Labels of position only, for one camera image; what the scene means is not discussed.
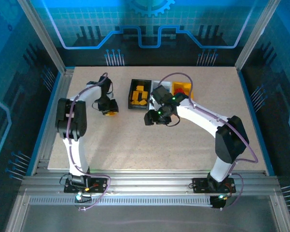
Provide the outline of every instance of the enclosure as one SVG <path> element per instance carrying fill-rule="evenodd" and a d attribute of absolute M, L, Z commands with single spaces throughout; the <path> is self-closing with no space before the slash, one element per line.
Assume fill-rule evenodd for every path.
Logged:
<path fill-rule="evenodd" d="M 59 183 L 56 109 L 104 72 L 119 113 L 87 111 L 85 151 L 112 182 L 83 214 Z M 173 72 L 192 77 L 198 104 L 239 116 L 259 158 L 236 165 L 231 209 L 186 203 L 210 197 L 188 187 L 214 165 L 207 131 L 146 127 L 128 109 L 132 79 Z M 290 231 L 290 0 L 0 0 L 0 231 L 72 229 Z"/>

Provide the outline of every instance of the wooden board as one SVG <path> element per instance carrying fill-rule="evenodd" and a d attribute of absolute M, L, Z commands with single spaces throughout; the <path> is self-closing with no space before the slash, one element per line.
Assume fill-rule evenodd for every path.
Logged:
<path fill-rule="evenodd" d="M 76 67 L 68 98 L 84 89 L 87 82 L 98 81 L 104 72 L 108 72 L 113 81 L 119 114 L 103 116 L 89 106 L 84 138 L 91 169 L 210 170 L 213 167 L 217 157 L 215 140 L 207 131 L 185 119 L 173 128 L 145 126 L 143 118 L 146 111 L 127 108 L 131 79 L 160 80 L 169 73 L 184 72 L 193 79 L 197 103 L 220 115 L 236 115 L 242 119 L 250 145 L 260 162 L 241 162 L 235 169 L 266 170 L 234 67 Z M 167 80 L 188 82 L 181 75 Z M 240 157 L 253 159 L 247 149 Z M 58 134 L 48 168 L 69 168 L 67 151 Z"/>

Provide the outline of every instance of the gear logo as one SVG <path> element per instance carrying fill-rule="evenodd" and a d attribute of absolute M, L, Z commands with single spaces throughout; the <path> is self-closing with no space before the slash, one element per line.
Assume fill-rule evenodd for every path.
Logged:
<path fill-rule="evenodd" d="M 158 16 L 158 13 L 164 14 L 164 10 L 170 9 L 170 4 L 174 4 L 174 0 L 127 0 L 130 9 L 136 14 L 142 16 Z"/>
<path fill-rule="evenodd" d="M 17 0 L 0 0 L 0 14 L 8 24 L 12 24 L 19 14 Z"/>

